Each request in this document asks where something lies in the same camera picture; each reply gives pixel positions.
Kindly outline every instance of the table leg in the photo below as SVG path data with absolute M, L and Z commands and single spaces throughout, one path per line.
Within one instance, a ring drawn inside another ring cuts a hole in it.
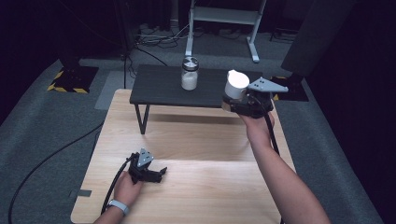
M 140 117 L 139 105 L 134 105 L 134 109 L 136 110 L 137 121 L 139 122 L 140 133 L 145 134 L 146 126 L 148 124 L 148 118 L 149 118 L 149 105 L 146 105 L 145 117 L 143 117 L 143 121 L 142 121 L 142 118 Z

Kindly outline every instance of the white mug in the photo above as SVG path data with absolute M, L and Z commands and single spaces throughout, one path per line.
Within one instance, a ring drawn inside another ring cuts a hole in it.
M 240 100 L 244 97 L 249 82 L 247 75 L 231 70 L 228 72 L 225 93 L 235 100 Z

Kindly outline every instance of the watch strap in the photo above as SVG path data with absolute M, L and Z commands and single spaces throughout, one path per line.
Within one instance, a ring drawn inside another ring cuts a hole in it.
M 110 206 L 116 206 L 116 207 L 118 207 L 121 211 L 122 211 L 122 213 L 126 216 L 126 215 L 128 215 L 128 213 L 129 213 L 129 208 L 128 208 L 128 206 L 127 205 L 125 205 L 124 203 L 120 203 L 119 201 L 117 201 L 117 200 L 111 200 L 110 201 L 110 203 L 108 204 L 108 207 L 110 207 Z

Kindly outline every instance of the small black table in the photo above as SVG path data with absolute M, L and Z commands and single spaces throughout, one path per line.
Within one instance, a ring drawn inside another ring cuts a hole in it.
M 146 132 L 150 105 L 221 108 L 228 71 L 200 68 L 196 89 L 186 91 L 181 87 L 181 67 L 139 65 L 130 103 L 136 110 L 140 132 Z M 238 72 L 246 74 L 250 82 L 262 76 L 261 72 Z M 139 105 L 146 105 L 143 120 Z

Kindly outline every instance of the wooden tabletop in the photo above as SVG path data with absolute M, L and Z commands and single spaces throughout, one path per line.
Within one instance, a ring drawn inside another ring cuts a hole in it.
M 124 223 L 279 223 L 274 201 L 254 160 L 246 127 L 219 108 L 153 105 L 146 134 L 140 134 L 130 90 L 118 90 L 71 214 L 74 223 L 93 223 L 125 159 L 141 147 L 168 167 L 161 183 L 145 183 Z M 294 169 L 276 111 L 281 157 Z

